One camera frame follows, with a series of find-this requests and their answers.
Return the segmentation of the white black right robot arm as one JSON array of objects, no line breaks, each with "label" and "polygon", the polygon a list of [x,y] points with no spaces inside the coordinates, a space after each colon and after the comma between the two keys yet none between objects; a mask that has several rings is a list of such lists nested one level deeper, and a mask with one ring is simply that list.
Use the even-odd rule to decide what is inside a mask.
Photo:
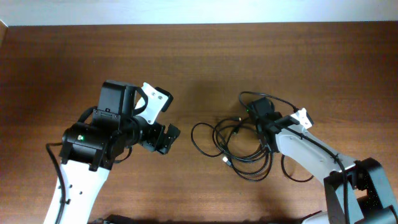
[{"label": "white black right robot arm", "polygon": [[325,212],[302,223],[397,223],[397,200],[382,165],[373,158],[357,160],[334,150],[309,132],[307,110],[282,116],[267,98],[247,111],[270,150],[304,167],[325,189]]}]

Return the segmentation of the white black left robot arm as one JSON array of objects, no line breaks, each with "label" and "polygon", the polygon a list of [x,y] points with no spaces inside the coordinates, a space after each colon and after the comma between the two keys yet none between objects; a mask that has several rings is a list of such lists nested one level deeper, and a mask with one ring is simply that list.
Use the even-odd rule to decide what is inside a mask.
[{"label": "white black left robot arm", "polygon": [[138,144],[150,152],[165,155],[180,130],[156,121],[173,101],[168,91],[148,83],[136,86],[106,80],[99,102],[84,111],[66,129],[60,159],[46,144],[57,173],[57,184],[45,223],[87,223],[95,200],[119,156]]}]

